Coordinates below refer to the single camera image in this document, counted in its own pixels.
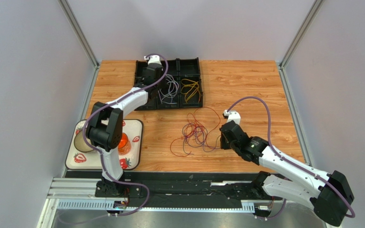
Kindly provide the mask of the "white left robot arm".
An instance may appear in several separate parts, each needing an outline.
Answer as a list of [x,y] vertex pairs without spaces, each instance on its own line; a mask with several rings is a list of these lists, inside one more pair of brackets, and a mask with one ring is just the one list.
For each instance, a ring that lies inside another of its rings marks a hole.
[[147,71],[151,74],[144,78],[143,84],[137,84],[112,102],[97,102],[94,105],[93,113],[84,125],[83,137],[85,140],[89,138],[90,147],[100,154],[104,184],[110,184],[115,189],[132,185],[120,180],[124,171],[119,162],[118,146],[122,139],[124,117],[152,98],[168,68],[168,62],[165,62],[165,69],[161,62],[149,63]]

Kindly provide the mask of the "black compartment organizer box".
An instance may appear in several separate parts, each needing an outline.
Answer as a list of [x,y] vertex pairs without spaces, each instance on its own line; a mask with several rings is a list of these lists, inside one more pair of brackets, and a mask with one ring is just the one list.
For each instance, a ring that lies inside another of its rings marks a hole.
[[163,79],[163,88],[156,96],[137,111],[201,108],[203,90],[198,58],[168,60],[168,71]]

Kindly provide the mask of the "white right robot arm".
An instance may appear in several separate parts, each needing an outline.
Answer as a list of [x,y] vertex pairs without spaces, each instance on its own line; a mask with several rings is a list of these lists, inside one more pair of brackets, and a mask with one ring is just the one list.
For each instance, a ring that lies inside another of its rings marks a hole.
[[343,173],[328,173],[307,166],[281,152],[269,141],[248,136],[234,121],[222,125],[220,132],[221,140],[243,160],[285,177],[260,172],[253,183],[267,195],[301,204],[331,226],[339,227],[345,217],[355,217],[350,208],[355,198]]

